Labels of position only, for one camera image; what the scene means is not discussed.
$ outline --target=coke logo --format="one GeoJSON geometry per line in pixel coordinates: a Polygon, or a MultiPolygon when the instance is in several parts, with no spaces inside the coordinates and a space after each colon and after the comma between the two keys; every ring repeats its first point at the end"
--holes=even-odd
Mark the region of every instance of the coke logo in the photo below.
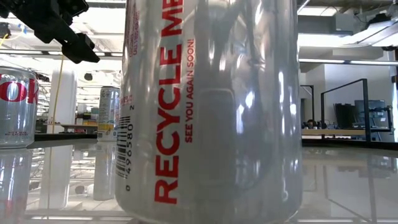
{"type": "Polygon", "coordinates": [[[39,94],[39,89],[35,91],[36,81],[31,78],[29,79],[29,89],[27,90],[24,85],[18,82],[4,82],[0,84],[0,99],[8,102],[21,102],[27,98],[28,103],[37,104],[37,95],[39,94]],[[9,98],[9,90],[17,92],[15,98],[9,98]]]}

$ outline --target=diet coke can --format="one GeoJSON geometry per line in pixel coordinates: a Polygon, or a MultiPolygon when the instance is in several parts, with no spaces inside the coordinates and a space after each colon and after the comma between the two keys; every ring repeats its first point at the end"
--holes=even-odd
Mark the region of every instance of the diet coke can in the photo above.
{"type": "Polygon", "coordinates": [[[34,142],[38,92],[34,73],[0,66],[0,149],[34,142]]]}
{"type": "Polygon", "coordinates": [[[29,191],[32,152],[0,150],[0,223],[22,223],[29,191]]]}
{"type": "Polygon", "coordinates": [[[263,224],[302,201],[294,0],[127,0],[116,198],[138,219],[263,224]]]}
{"type": "Polygon", "coordinates": [[[116,121],[119,118],[120,89],[112,86],[101,88],[98,114],[98,141],[116,141],[116,121]]]}

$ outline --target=yellow cable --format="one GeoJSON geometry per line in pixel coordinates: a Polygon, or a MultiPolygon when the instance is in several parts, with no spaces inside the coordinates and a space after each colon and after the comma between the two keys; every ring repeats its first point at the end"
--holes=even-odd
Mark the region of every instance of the yellow cable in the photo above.
{"type": "Polygon", "coordinates": [[[64,56],[62,55],[62,59],[61,59],[61,68],[60,68],[60,75],[58,76],[57,92],[56,92],[56,94],[55,94],[54,111],[53,111],[53,114],[52,114],[52,133],[53,133],[53,134],[54,134],[54,126],[55,126],[55,112],[57,111],[57,103],[58,103],[58,93],[59,93],[59,91],[60,91],[61,78],[62,78],[63,59],[64,59],[64,56]]]}
{"type": "Polygon", "coordinates": [[[6,41],[16,40],[16,39],[18,39],[20,36],[22,36],[23,34],[24,34],[24,27],[21,26],[21,31],[19,32],[19,34],[18,34],[16,37],[8,38],[8,39],[5,39],[5,40],[6,40],[6,41]]]}
{"type": "Polygon", "coordinates": [[[0,48],[2,46],[2,43],[6,40],[7,37],[8,37],[8,34],[4,35],[4,37],[1,39],[0,48]]]}

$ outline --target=black robotic arm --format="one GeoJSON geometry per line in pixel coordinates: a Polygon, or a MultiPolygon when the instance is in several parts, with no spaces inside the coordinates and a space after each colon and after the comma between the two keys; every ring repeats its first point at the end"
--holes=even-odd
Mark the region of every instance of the black robotic arm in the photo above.
{"type": "Polygon", "coordinates": [[[90,38],[69,27],[74,16],[87,10],[85,0],[0,0],[1,17],[7,18],[12,12],[42,42],[48,44],[55,39],[62,44],[62,53],[74,63],[100,60],[90,38]]]}

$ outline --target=reflective table surface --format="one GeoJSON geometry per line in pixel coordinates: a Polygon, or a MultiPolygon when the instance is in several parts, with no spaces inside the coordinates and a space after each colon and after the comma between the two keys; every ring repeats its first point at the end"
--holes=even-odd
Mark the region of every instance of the reflective table surface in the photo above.
{"type": "MultiPolygon", "coordinates": [[[[114,198],[113,151],[94,139],[0,150],[0,223],[140,223],[114,198]]],[[[304,147],[303,202],[287,223],[398,223],[397,170],[394,151],[304,147]]]]}

